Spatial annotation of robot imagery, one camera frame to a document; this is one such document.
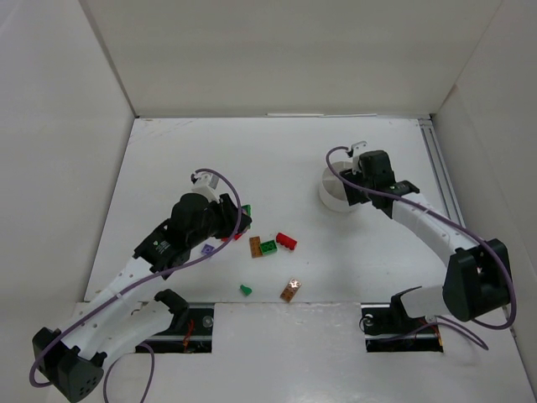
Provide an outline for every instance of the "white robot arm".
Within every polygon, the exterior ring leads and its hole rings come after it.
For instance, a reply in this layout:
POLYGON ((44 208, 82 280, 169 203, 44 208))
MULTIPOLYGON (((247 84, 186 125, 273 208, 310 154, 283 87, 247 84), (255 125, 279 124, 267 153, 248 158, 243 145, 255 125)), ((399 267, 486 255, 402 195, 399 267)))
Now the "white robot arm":
POLYGON ((36 358, 50 348, 39 362, 39 371, 69 402, 86 398, 123 354, 133 352, 155 333, 182 326, 189 304, 165 289, 166 270, 187 262, 192 248, 206 239, 230 237, 238 221, 239 232, 252 222, 228 194, 216 195, 215 179, 207 173, 194 175, 192 192, 183 195, 171 217, 134 250, 110 285, 63 326, 54 331, 43 327, 34 336, 36 358), (140 301, 149 303, 136 309, 140 301), (92 317, 67 332, 95 310, 98 312, 92 317), (62 333, 65 336, 55 342, 62 333))
POLYGON ((467 322, 507 305, 511 295, 502 270, 510 277, 505 245, 497 239, 487 242, 480 239, 479 243, 468 237, 464 228, 447 225, 449 221, 429 204, 416 186, 395 180, 386 152, 359 154, 364 145, 356 143, 347 151, 353 164, 342 172, 334 171, 330 153, 327 155, 332 173, 343 180, 349 205, 371 202, 427 244, 447 268, 443 285, 405 290, 392 296, 384 307, 362 309, 363 318, 368 320, 366 334, 405 334, 416 327, 415 318, 443 314, 467 322), (498 259, 490 254, 491 250, 498 259))

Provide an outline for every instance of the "red lego brick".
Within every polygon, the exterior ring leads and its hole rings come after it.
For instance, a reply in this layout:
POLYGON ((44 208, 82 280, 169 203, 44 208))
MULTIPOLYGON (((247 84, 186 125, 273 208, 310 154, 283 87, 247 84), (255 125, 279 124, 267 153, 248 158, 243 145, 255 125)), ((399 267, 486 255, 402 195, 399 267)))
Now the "red lego brick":
POLYGON ((278 235, 276 235, 276 242, 291 250, 295 250, 297 244, 294 239, 289 238, 287 235, 283 235, 282 233, 278 233, 278 235))

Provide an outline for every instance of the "white table surface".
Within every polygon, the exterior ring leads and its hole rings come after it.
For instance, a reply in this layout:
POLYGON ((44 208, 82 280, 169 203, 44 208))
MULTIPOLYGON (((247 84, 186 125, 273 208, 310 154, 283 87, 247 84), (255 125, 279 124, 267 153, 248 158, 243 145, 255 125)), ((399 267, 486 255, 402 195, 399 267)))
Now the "white table surface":
MULTIPOLYGON (((367 140, 384 149, 399 180, 414 182, 443 209, 418 122, 402 118, 137 119, 86 291, 89 301, 125 265, 138 244, 190 191, 190 173, 212 168, 253 211, 252 229, 207 262, 172 275, 187 301, 278 302, 295 277, 294 301, 388 301, 401 290, 444 280, 445 268, 410 231, 372 206, 353 214, 328 211, 317 186, 325 154, 367 140), (252 259, 248 238, 298 240, 291 253, 252 259)), ((334 160, 343 160, 344 153, 334 160)), ((219 192, 227 192, 221 182, 219 192)), ((208 242, 220 243, 215 239, 208 242)), ((201 246, 192 251, 200 256, 201 246)))
MULTIPOLYGON (((442 282, 445 268, 413 234, 373 207, 349 215, 321 204, 317 185, 326 151, 363 139, 370 149, 388 151, 397 178, 413 181, 442 209, 415 120, 136 121, 86 298, 169 216, 190 189, 190 173, 210 167, 232 181, 243 204, 252 205, 252 229, 209 262, 172 275, 169 286, 187 301, 274 302, 217 304, 213 352, 158 355, 147 403, 534 401, 509 331, 470 325, 489 352, 448 329, 441 330, 443 354, 366 352, 357 301, 388 301, 411 286, 442 282), (279 231, 298 240, 293 253, 279 249, 250 257, 249 236, 267 240, 279 231), (303 285, 286 304, 279 294, 291 276, 303 285), (253 288, 248 298, 240 284, 253 288)), ((199 256, 199 248, 192 256, 199 256)), ((495 311, 485 319, 498 323, 503 315, 495 311)), ((139 401, 148 371, 147 355, 125 356, 112 374, 111 403, 139 401)), ((48 403, 63 401, 50 390, 48 403)), ((101 391, 84 401, 102 402, 101 391)))
MULTIPOLYGON (((534 402, 509 332, 470 324, 489 352, 441 329, 444 353, 367 353, 359 319, 352 302, 216 304, 212 353, 157 354, 145 403, 534 402)), ((138 403, 149 367, 124 356, 110 402, 138 403)), ((102 403, 101 387, 84 403, 102 403)), ((47 403, 65 398, 50 388, 47 403)))

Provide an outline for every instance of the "robotic arm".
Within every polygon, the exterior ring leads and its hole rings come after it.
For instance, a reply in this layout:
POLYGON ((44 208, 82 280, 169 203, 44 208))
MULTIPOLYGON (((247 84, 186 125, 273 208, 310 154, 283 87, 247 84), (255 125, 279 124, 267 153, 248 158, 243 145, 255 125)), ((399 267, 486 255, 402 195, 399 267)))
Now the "robotic arm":
MULTIPOLYGON (((371 202, 427 244, 447 268, 443 285, 405 290, 392 296, 389 307, 375 308, 374 312, 364 311, 366 333, 406 333, 414 329, 414 318, 442 314, 451 314, 467 322, 507 305, 510 302, 508 287, 490 253, 466 234, 427 214, 427 211, 432 211, 441 215, 416 186, 408 181, 395 180, 386 152, 379 150, 360 154, 364 147, 364 142, 351 147, 347 154, 353 158, 352 168, 340 172, 340 176, 351 184, 365 188, 365 191, 360 191, 344 182, 349 205, 371 202), (399 199, 380 196, 379 192, 398 196, 399 199), (421 205, 425 211, 405 200, 421 205)), ((505 245, 497 239, 486 244, 501 259, 510 276, 505 245)))
POLYGON ((183 325, 189 304, 172 290, 165 290, 168 275, 156 276, 140 286, 135 283, 152 273, 184 264, 190 259, 192 248, 210 237, 230 237, 238 214, 241 214, 240 233, 250 225, 252 219, 233 204, 228 194, 216 196, 217 179, 207 173, 194 175, 192 192, 183 195, 174 205, 170 218, 134 250, 133 257, 112 283, 64 326, 55 331, 43 327, 34 336, 37 358, 85 314, 118 297, 58 342, 39 365, 39 371, 68 401, 84 399, 117 359, 134 351, 147 338, 183 325), (133 286, 130 291, 120 294, 130 285, 133 286), (132 314, 140 301, 150 302, 132 314))

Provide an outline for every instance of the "green lego brick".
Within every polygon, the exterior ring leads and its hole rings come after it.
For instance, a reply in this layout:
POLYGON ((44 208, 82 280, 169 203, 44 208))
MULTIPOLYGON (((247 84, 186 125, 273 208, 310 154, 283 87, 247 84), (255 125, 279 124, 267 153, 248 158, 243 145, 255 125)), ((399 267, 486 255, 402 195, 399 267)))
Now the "green lego brick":
POLYGON ((244 284, 241 284, 241 291, 244 296, 249 296, 250 294, 252 294, 252 289, 250 287, 246 287, 244 284))
POLYGON ((276 247, 276 243, 274 241, 263 242, 259 245, 259 247, 261 248, 261 253, 263 254, 263 256, 265 254, 273 254, 274 252, 278 251, 278 248, 276 247))
POLYGON ((252 215, 252 206, 250 206, 249 204, 245 204, 244 206, 241 207, 249 216, 252 215))

